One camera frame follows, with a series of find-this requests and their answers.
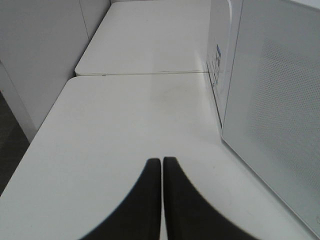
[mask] gray floor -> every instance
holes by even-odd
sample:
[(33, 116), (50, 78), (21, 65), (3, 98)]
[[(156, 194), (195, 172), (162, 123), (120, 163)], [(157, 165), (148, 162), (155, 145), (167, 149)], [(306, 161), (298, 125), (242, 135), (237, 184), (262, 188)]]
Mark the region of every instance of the gray floor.
[(29, 142), (0, 92), (0, 196)]

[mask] white table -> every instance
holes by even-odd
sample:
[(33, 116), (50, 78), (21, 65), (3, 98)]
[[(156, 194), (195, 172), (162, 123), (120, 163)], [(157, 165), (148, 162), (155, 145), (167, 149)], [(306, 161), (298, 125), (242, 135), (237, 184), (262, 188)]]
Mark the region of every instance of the white table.
[(211, 0), (113, 3), (77, 76), (207, 72)]
[(80, 238), (124, 199), (148, 158), (164, 156), (177, 157), (208, 202), (249, 233), (312, 239), (222, 144), (206, 76), (68, 81), (0, 197), (0, 239)]

